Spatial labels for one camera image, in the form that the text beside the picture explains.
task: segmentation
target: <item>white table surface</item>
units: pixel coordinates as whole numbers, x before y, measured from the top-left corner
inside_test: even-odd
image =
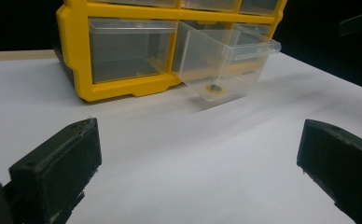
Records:
[[[362,137],[362,88],[282,53],[245,97],[219,105],[186,86],[87,104],[57,59],[0,62],[0,182],[89,117],[103,165],[67,223],[354,223],[296,160],[306,119]]]

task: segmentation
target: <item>yellow storage cabinet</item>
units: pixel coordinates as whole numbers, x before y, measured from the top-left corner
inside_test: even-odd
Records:
[[[61,60],[72,70],[78,96],[88,102],[166,91],[181,82],[179,68],[191,61],[183,54],[190,36],[178,27],[243,33],[245,25],[271,38],[286,0],[265,1],[64,0],[57,11]],[[215,99],[221,93],[216,91],[205,99]]]

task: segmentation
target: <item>plastic drawer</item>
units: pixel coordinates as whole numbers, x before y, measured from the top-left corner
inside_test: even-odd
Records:
[[[236,24],[237,28],[240,30],[252,31],[260,35],[270,34],[272,27],[270,25],[261,25],[261,24]]]
[[[124,5],[148,7],[175,7],[176,0],[91,0],[92,2],[105,2]]]
[[[187,39],[188,31],[191,29],[196,30],[224,30],[225,24],[223,22],[217,22],[214,24],[200,24],[196,21],[182,21],[178,23],[177,37],[175,42],[175,50],[173,57],[173,74],[177,74],[180,68],[182,56],[184,53],[185,42]]]
[[[249,90],[268,56],[281,48],[242,24],[231,30],[196,30],[180,22],[178,32],[187,37],[174,74],[207,101]]]
[[[234,11],[236,0],[183,0],[181,7],[212,11]]]
[[[93,83],[165,72],[176,21],[90,18]]]
[[[252,15],[272,15],[278,0],[243,0],[240,13]]]

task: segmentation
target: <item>open drawer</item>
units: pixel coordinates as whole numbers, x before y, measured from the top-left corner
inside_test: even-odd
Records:
[[[182,58],[177,62],[174,57],[173,73],[207,101],[248,91],[268,56],[281,48],[279,42],[251,28],[264,31],[264,27],[238,23],[229,30],[197,30],[179,22],[177,38],[185,41],[175,47],[175,55]]]

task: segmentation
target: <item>yellow frame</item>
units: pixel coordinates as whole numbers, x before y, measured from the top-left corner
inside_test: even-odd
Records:
[[[124,80],[93,83],[91,74],[91,49],[89,17],[121,19],[162,19],[168,21],[217,21],[242,22],[270,25],[272,37],[277,24],[283,18],[286,0],[279,0],[272,16],[238,14],[242,0],[237,0],[233,12],[200,11],[181,8],[181,0],[175,8],[124,6],[87,0],[64,0],[57,11],[63,59],[73,70],[74,87],[79,97],[90,102],[120,95],[144,96],[166,91],[178,85],[180,80],[172,74],[172,62],[176,34],[172,34],[166,73],[150,77],[135,77]]]

